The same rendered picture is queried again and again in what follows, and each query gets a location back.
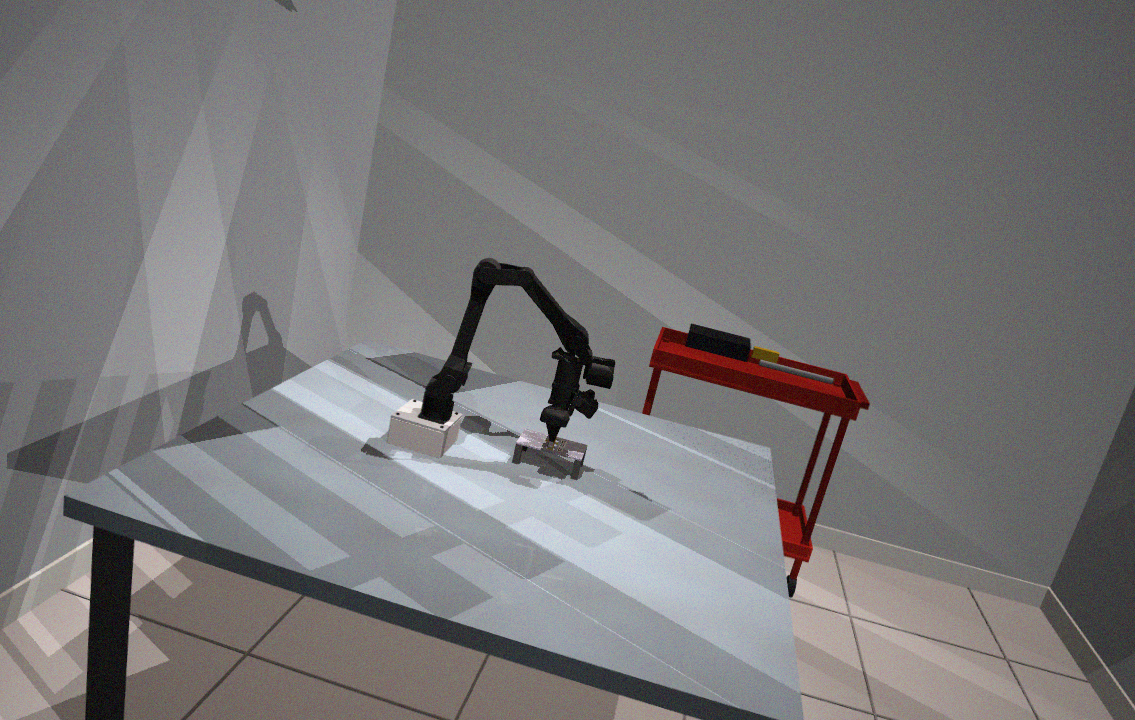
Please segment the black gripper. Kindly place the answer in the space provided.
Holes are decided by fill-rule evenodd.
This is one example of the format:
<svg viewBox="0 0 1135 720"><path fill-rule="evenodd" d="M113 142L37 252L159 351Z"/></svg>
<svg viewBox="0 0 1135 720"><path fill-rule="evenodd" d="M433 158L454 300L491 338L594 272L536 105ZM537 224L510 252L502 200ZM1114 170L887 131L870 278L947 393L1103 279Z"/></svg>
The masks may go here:
<svg viewBox="0 0 1135 720"><path fill-rule="evenodd" d="M570 404L575 395L577 390L579 390L579 383L566 383L554 378L552 383L552 396L548 400L549 407L544 407L540 416L540 421L547 422L548 436L552 442L558 436L561 427L568 427L568 421L570 421L570 416L573 411L570 411Z"/></svg>

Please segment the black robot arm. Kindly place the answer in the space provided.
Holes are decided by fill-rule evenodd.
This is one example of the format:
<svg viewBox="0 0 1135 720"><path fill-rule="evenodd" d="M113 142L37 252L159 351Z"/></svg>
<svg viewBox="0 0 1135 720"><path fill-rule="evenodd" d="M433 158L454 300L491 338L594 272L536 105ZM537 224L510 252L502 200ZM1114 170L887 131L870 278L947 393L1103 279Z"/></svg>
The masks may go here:
<svg viewBox="0 0 1135 720"><path fill-rule="evenodd" d="M442 425L451 419L454 407L451 393L465 386L468 370L472 366L472 363L466 363L468 348L474 340L477 323L484 315L484 305L495 284L521 286L526 293L529 293L530 299L539 307L541 313L547 316L549 323L554 325L562 345L568 351L564 352L562 348L558 348L552 352L553 359L560 360L555 378L566 383L579 383L582 366L585 366L585 379L589 386L611 390L616 360L592 355L592 350L589 348L589 334L587 334L585 325L575 323L572 316L564 313L562 307L544 287L532 269L529 266L498 263L493 258L485 258L476 266L471 296L468 300L465 316L459 325L456 343L452 348L451 355L445 361L442 372L432 375L432 378L427 383L424 402L422 402L419 415L420 419ZM573 409L585 415L587 419L591 419L591 416L598 410L595 392L592 390L585 392L577 390L570 404L570 411Z"/></svg>

